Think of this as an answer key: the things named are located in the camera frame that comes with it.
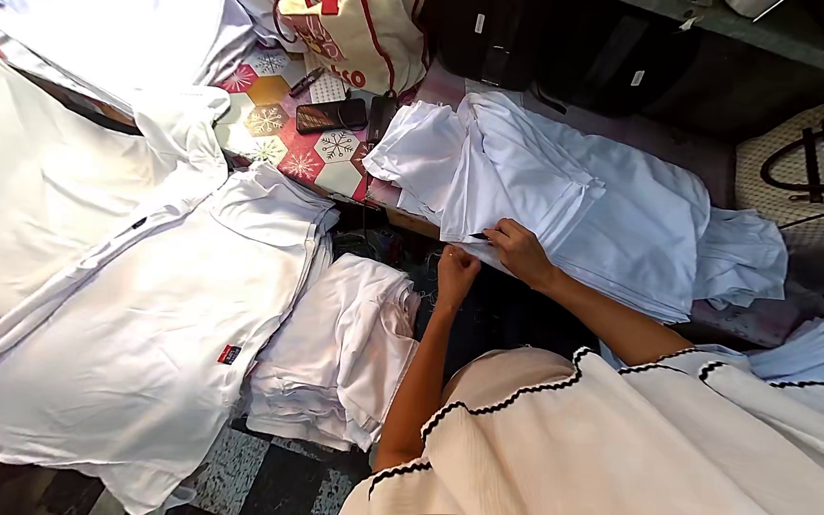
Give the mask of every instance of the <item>snowflake pattern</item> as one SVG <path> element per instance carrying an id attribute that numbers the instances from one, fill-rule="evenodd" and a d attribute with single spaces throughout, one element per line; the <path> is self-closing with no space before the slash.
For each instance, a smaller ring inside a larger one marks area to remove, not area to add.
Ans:
<path id="1" fill-rule="evenodd" d="M 282 161 L 279 168 L 296 179 L 312 182 L 319 172 L 319 165 L 320 163 L 313 158 L 313 150 L 307 150 L 292 152 L 287 159 Z"/>
<path id="2" fill-rule="evenodd" d="M 280 51 L 263 51 L 250 56 L 248 63 L 257 75 L 278 75 L 288 64 L 288 56 Z"/>
<path id="3" fill-rule="evenodd" d="M 353 164 L 355 170 L 360 171 L 362 175 L 366 173 L 366 170 L 364 170 L 364 165 L 361 163 L 361 160 L 364 159 L 365 156 L 367 156 L 366 143 L 361 143 L 358 145 L 358 148 L 355 149 L 355 153 L 351 155 L 351 164 Z"/>
<path id="4" fill-rule="evenodd" d="M 257 73 L 253 71 L 253 68 L 242 64 L 227 79 L 223 80 L 220 86 L 228 93 L 243 93 L 250 89 L 257 78 Z"/>
<path id="5" fill-rule="evenodd" d="M 254 136 L 274 135 L 288 122 L 288 118 L 289 116 L 278 104 L 258 105 L 247 116 L 244 124 Z"/>
<path id="6" fill-rule="evenodd" d="M 256 143 L 251 155 L 248 156 L 254 161 L 265 161 L 272 166 L 277 166 L 288 152 L 288 148 L 282 143 L 282 140 L 274 135 L 258 137 Z"/>
<path id="7" fill-rule="evenodd" d="M 314 145 L 317 153 L 328 163 L 351 159 L 357 147 L 358 138 L 346 130 L 324 132 Z"/>

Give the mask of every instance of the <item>table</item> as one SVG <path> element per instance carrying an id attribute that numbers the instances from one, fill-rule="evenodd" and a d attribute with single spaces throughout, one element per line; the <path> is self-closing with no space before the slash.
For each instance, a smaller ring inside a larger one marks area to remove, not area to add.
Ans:
<path id="1" fill-rule="evenodd" d="M 249 161 L 265 160 L 317 193 L 361 203 L 366 129 L 306 135 L 296 131 L 299 105 L 344 98 L 341 82 L 328 74 L 298 98 L 288 96 L 318 65 L 313 54 L 254 47 L 230 77 L 216 84 L 231 95 L 231 109 L 218 120 L 215 134 L 222 148 Z M 369 103 L 372 97 L 358 90 L 352 95 Z"/>

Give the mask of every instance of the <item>white t-shirt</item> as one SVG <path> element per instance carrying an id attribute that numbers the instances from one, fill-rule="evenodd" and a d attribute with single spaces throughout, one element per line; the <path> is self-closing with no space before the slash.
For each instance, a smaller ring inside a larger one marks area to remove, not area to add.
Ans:
<path id="1" fill-rule="evenodd" d="M 0 319 L 0 462 L 96 475 L 133 515 L 199 465 L 338 215 L 266 164 L 196 186 Z"/>

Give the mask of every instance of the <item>floor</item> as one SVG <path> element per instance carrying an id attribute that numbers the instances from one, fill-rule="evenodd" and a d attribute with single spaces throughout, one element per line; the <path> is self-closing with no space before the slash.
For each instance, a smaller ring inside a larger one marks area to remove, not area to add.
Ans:
<path id="1" fill-rule="evenodd" d="M 252 433 L 243 419 L 225 427 L 191 485 L 198 496 L 168 515 L 334 515 L 371 473 L 366 453 Z M 100 480 L 61 470 L 33 515 L 123 515 Z"/>

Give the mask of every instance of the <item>red label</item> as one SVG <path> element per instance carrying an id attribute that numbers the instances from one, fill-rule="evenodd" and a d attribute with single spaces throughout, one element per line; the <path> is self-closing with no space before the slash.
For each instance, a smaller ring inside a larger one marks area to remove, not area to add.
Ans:
<path id="1" fill-rule="evenodd" d="M 222 351 L 222 355 L 218 357 L 218 362 L 224 365 L 231 365 L 235 362 L 237 355 L 240 354 L 240 349 L 241 347 L 224 345 L 224 350 Z"/>

